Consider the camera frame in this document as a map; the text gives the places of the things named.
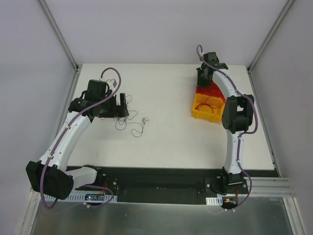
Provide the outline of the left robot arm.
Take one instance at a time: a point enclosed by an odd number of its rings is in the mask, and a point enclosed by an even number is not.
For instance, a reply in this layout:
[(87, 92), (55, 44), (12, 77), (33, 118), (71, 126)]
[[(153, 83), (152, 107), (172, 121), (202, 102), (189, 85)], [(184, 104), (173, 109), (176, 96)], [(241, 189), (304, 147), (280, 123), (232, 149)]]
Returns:
[(114, 79), (90, 80), (88, 87), (75, 98), (68, 108), (66, 120), (48, 150), (37, 162), (26, 166), (31, 187), (36, 192), (66, 199), (73, 189), (88, 185), (92, 190), (103, 186), (100, 168), (84, 165), (67, 170), (67, 165), (80, 137), (95, 118), (123, 118), (128, 115), (126, 96), (116, 101), (118, 83)]

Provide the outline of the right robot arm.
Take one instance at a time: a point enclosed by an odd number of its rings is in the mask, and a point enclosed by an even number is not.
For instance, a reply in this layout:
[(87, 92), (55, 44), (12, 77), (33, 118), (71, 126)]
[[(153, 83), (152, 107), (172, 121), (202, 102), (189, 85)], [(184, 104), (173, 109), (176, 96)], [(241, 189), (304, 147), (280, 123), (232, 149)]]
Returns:
[(210, 183), (210, 189), (227, 195), (244, 184), (241, 157), (245, 136), (255, 114), (254, 97), (240, 91), (229, 77), (228, 66), (219, 62), (216, 53), (199, 52), (198, 55), (202, 65), (197, 68), (197, 84), (204, 88), (215, 83), (225, 98), (222, 125), (227, 134), (226, 160), (221, 176)]

